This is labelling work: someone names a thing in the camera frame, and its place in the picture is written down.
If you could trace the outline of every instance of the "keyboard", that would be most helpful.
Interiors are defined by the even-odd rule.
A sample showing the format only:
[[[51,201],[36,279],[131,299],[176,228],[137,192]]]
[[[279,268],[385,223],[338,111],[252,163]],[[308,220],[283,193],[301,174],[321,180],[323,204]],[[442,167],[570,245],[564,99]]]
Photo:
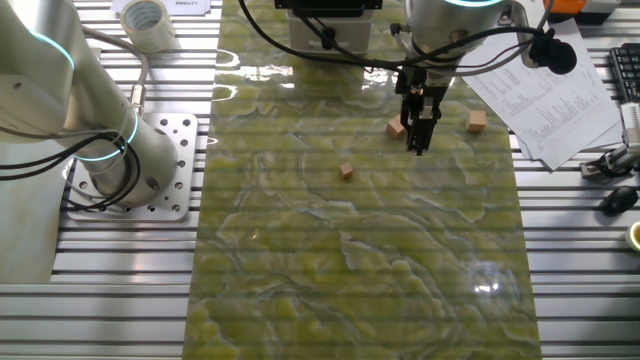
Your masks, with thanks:
[[[622,103],[640,101],[640,44],[623,44],[613,48],[611,66]]]

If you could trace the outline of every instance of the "marble board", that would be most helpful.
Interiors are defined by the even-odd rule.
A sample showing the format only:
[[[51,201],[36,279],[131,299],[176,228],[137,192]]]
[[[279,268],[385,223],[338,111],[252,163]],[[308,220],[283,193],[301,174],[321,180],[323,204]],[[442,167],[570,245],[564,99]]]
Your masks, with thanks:
[[[285,12],[247,4],[287,43]],[[384,2],[369,56],[402,57],[402,15]],[[506,128],[457,81],[414,157],[385,133],[393,88],[283,54],[224,1],[185,360],[541,358]]]

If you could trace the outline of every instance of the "black wire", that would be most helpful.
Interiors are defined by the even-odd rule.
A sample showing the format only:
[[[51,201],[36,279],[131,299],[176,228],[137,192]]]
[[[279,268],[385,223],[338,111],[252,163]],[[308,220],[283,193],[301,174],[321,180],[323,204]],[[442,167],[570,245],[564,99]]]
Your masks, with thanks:
[[[255,19],[253,18],[253,16],[251,16],[251,13],[249,12],[249,9],[247,9],[247,5],[245,4],[244,0],[238,0],[238,3],[240,4],[240,8],[242,9],[244,16],[249,21],[249,24],[251,24],[251,27],[253,27],[253,29],[258,33],[258,35],[260,35],[266,42],[278,48],[279,50],[282,50],[290,55],[299,57],[301,59],[309,60],[309,61],[323,62],[323,63],[329,63],[329,64],[362,66],[362,64],[355,61],[351,61],[351,60],[334,59],[334,58],[328,58],[324,56],[315,56],[315,55],[301,53],[299,51],[293,50],[285,45],[280,44],[279,42],[272,39],[269,35],[267,35],[262,30],[262,28],[260,28],[260,26],[256,23]]]
[[[377,68],[383,68],[383,69],[388,69],[388,70],[392,70],[395,72],[399,72],[400,70],[398,69],[399,66],[415,66],[416,64],[426,61],[426,60],[431,60],[433,61],[433,59],[438,60],[438,58],[436,56],[441,55],[447,51],[462,47],[468,43],[483,39],[485,37],[488,36],[493,36],[493,35],[497,35],[497,34],[505,34],[505,33],[528,33],[528,34],[533,34],[533,35],[537,35],[537,36],[542,36],[544,35],[544,32],[542,30],[538,30],[535,28],[529,28],[529,27],[500,27],[500,28],[494,28],[494,29],[489,29],[489,30],[485,30],[473,35],[470,35],[462,40],[453,42],[451,44],[448,44],[444,47],[441,47],[439,49],[433,50],[427,54],[423,54],[420,56],[417,56],[415,58],[411,58],[411,59],[405,59],[405,60],[401,60],[401,61],[386,61],[386,60],[379,60],[379,59],[366,59],[366,58],[362,58],[359,57],[351,52],[349,52],[348,50],[343,49],[342,47],[340,47],[338,44],[335,43],[335,41],[333,41],[332,39],[329,39],[328,37],[326,37],[321,31],[319,31],[313,24],[311,24],[311,22],[309,22],[309,20],[304,17],[304,16],[300,16],[299,14],[297,15],[304,23],[307,27],[309,27],[310,30],[312,30],[320,39],[328,41],[329,44],[331,44],[331,46],[338,52],[342,53],[345,56],[348,56],[349,58],[351,58],[352,60],[342,60],[342,59],[333,59],[333,58],[327,58],[327,57],[323,57],[323,56],[313,56],[313,55],[308,55],[305,53],[301,53],[298,52],[296,50],[293,50],[287,46],[284,46],[280,43],[278,43],[277,41],[273,40],[272,38],[270,38],[261,28],[260,26],[256,23],[255,19],[251,16],[251,13],[249,12],[246,3],[244,0],[238,0],[240,7],[242,9],[242,12],[244,13],[245,17],[247,18],[247,20],[249,21],[249,23],[251,24],[251,26],[254,28],[254,30],[263,38],[265,39],[268,43],[270,43],[271,45],[275,46],[276,48],[303,58],[303,59],[307,59],[307,60],[311,60],[311,61],[318,61],[318,62],[326,62],[326,63],[334,63],[334,64],[349,64],[349,65],[358,65],[358,66],[368,66],[368,67],[377,67]]]
[[[403,61],[399,61],[396,62],[398,63],[398,65],[415,65],[419,62],[425,61],[425,60],[431,60],[433,58],[435,58],[438,55],[441,55],[449,50],[453,50],[459,47],[462,47],[464,45],[467,45],[468,43],[472,43],[474,41],[478,41],[480,39],[484,39],[486,37],[489,36],[493,36],[493,35],[499,35],[499,34],[507,34],[507,33],[526,33],[526,34],[532,34],[532,35],[537,35],[537,36],[542,36],[544,35],[544,32],[542,32],[541,30],[535,29],[535,28],[530,28],[530,27],[520,27],[520,26],[509,26],[509,27],[498,27],[498,28],[493,28],[493,29],[489,29],[489,30],[485,30],[485,31],[481,31],[479,33],[475,33],[473,35],[469,35],[466,38],[462,39],[462,40],[458,40],[456,42],[453,42],[451,44],[445,45],[441,48],[438,48],[436,50],[433,50],[427,54],[424,55],[420,55],[417,56],[415,58],[412,59],[406,59]]]
[[[318,17],[314,16],[313,20],[317,21],[318,24],[320,24],[320,26],[322,26],[323,29],[326,29],[327,27],[324,25],[324,23],[322,21],[320,21],[320,19],[318,19]]]
[[[493,59],[487,61],[484,64],[480,64],[480,65],[456,65],[456,66],[433,66],[434,69],[455,69],[455,68],[481,68],[481,67],[485,67],[489,64],[491,64],[492,62],[498,60],[502,55],[506,54],[507,52],[519,48],[521,46],[526,46],[529,45],[533,42],[533,40],[529,40],[529,41],[523,41],[521,43],[515,44],[513,46],[509,46],[508,48],[502,50],[498,55],[496,55]]]
[[[64,159],[68,158],[69,156],[75,154],[76,152],[78,152],[80,149],[84,148],[85,146],[93,143],[96,140],[112,140],[113,138],[109,138],[106,133],[105,134],[98,134],[95,136],[92,136],[90,138],[87,138],[83,141],[78,142],[77,144],[73,145],[72,147],[63,150],[57,154],[51,155],[49,157],[46,157],[44,159],[40,159],[40,160],[35,160],[35,161],[31,161],[28,163],[21,163],[21,164],[11,164],[11,165],[0,165],[0,170],[16,170],[16,169],[24,169],[24,168],[28,168],[28,167],[33,167],[33,166],[37,166],[37,165],[42,165],[45,163],[48,163],[50,161],[59,159],[63,157],[63,161]]]
[[[48,164],[47,166],[44,166],[40,169],[34,170],[34,171],[30,171],[27,173],[22,173],[22,174],[16,174],[16,175],[9,175],[9,176],[0,176],[0,181],[13,181],[13,180],[20,180],[20,179],[26,179],[29,177],[33,177],[33,176],[37,176],[40,175],[42,173],[45,173],[51,169],[53,169],[54,167],[56,167],[57,165],[59,165],[60,163],[62,163],[63,161],[65,161],[66,159],[68,159],[71,155],[75,154],[76,152],[78,152],[80,149],[88,146],[89,144],[97,141],[97,140],[107,140],[107,141],[114,141],[114,145],[116,145],[116,147],[119,149],[120,153],[124,153],[124,147],[128,146],[125,144],[125,140],[122,138],[122,136],[115,132],[114,133],[118,136],[118,138],[114,141],[114,136],[108,136],[108,133],[104,133],[104,134],[98,134],[95,135],[93,137],[87,138],[83,141],[80,141],[79,143],[71,146],[70,148],[61,151],[57,154],[51,155],[49,157],[46,157],[44,159],[40,159],[40,160],[36,160],[36,161],[32,161],[32,162],[28,162],[28,163],[22,163],[22,164],[12,164],[12,165],[0,165],[0,169],[3,170],[14,170],[14,169],[22,169],[22,168],[26,168],[26,167],[32,167],[32,166],[37,166],[37,165],[41,165],[50,161],[50,164]],[[129,158],[125,158],[125,173],[129,174],[129,177],[126,179],[123,179],[120,187],[118,188],[118,190],[111,196],[105,198],[104,200],[102,200],[99,203],[96,204],[92,204],[92,205],[88,205],[88,206],[84,206],[81,204],[78,204],[74,201],[71,200],[65,200],[71,204],[74,205],[74,207],[62,207],[62,210],[69,210],[69,211],[80,211],[80,210],[91,210],[91,209],[101,209],[101,208],[106,208],[108,206],[111,206],[113,204],[116,204],[117,202],[119,202],[120,200],[124,199],[127,195],[129,195],[131,193],[131,191],[133,191],[133,189],[135,188],[135,186],[137,185],[138,181],[140,180],[140,173],[141,173],[141,168],[140,168],[140,158],[138,157],[138,155],[136,154],[135,150],[129,146],[129,148],[127,149],[127,152],[131,154],[131,156],[133,157],[133,159],[135,160],[135,164],[136,164],[136,169],[135,169],[135,177],[132,181],[131,179],[131,174],[132,174],[132,166],[131,166],[131,161]]]
[[[136,187],[136,185],[138,184],[138,181],[140,180],[140,174],[141,174],[141,168],[140,168],[140,158],[138,157],[138,154],[135,152],[135,150],[133,149],[133,147],[129,146],[127,148],[127,153],[130,153],[131,156],[133,157],[133,159],[135,160],[135,164],[136,164],[136,169],[135,169],[135,177],[133,178],[133,181],[131,179],[131,173],[132,173],[132,166],[131,166],[131,160],[126,157],[124,159],[125,161],[125,174],[129,174],[129,177],[127,177],[126,179],[122,180],[122,183],[120,184],[120,186],[118,187],[118,189],[109,197],[105,198],[104,200],[92,204],[92,205],[82,205],[79,204],[75,201],[69,200],[69,199],[65,199],[66,202],[70,203],[73,205],[73,207],[61,207],[61,210],[67,210],[67,211],[87,211],[87,210],[93,210],[93,209],[102,209],[102,208],[106,208],[109,207],[111,205],[114,205],[116,203],[118,203],[120,200],[124,199],[125,197],[127,197],[127,195],[129,195],[133,189]]]
[[[317,37],[319,37],[321,40],[323,40],[325,42],[328,42],[329,44],[331,44],[331,47],[334,48],[336,51],[338,51],[339,53],[341,53],[342,55],[344,55],[344,56],[346,56],[348,58],[351,58],[355,62],[358,62],[360,65],[374,67],[374,68],[380,68],[380,69],[387,69],[387,70],[391,70],[391,71],[395,71],[395,72],[400,72],[400,69],[398,69],[398,65],[394,65],[393,62],[391,62],[391,61],[363,58],[363,57],[360,57],[360,56],[350,52],[349,50],[344,49],[343,47],[338,45],[333,39],[330,39],[324,33],[322,33],[322,31],[320,31],[315,25],[313,25],[311,23],[311,21],[309,21],[308,18],[306,18],[305,16],[302,16],[302,15],[296,14],[295,10],[294,10],[294,15],[298,16],[298,18],[300,18],[300,20],[302,20],[302,22]]]

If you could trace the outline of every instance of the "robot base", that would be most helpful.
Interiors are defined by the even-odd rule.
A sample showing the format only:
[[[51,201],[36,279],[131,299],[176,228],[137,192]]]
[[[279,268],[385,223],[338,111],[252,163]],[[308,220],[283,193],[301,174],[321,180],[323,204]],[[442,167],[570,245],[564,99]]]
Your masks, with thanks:
[[[148,113],[145,120],[154,128],[169,136],[178,152],[178,166],[173,180],[166,189],[148,204],[126,208],[116,204],[104,211],[70,211],[69,217],[86,222],[179,222],[189,211],[191,181],[195,160],[198,120],[192,114]],[[80,162],[76,162],[72,184],[87,194],[100,196],[89,179],[89,173]],[[82,205],[91,205],[99,200],[89,200],[71,190],[69,199]]]

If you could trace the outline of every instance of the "wooden block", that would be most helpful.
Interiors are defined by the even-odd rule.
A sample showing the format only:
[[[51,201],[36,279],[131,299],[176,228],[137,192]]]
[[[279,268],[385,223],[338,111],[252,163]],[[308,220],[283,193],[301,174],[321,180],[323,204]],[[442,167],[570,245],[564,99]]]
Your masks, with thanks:
[[[351,167],[351,164],[346,163],[340,166],[340,173],[344,179],[350,178],[353,175],[353,168]]]
[[[389,121],[389,123],[387,124],[387,132],[396,140],[407,133],[407,129],[405,129],[404,126],[402,126],[402,124],[400,123],[400,115],[394,117],[391,121]]]
[[[469,112],[467,118],[467,132],[479,133],[487,125],[487,113],[484,111],[473,110]]]

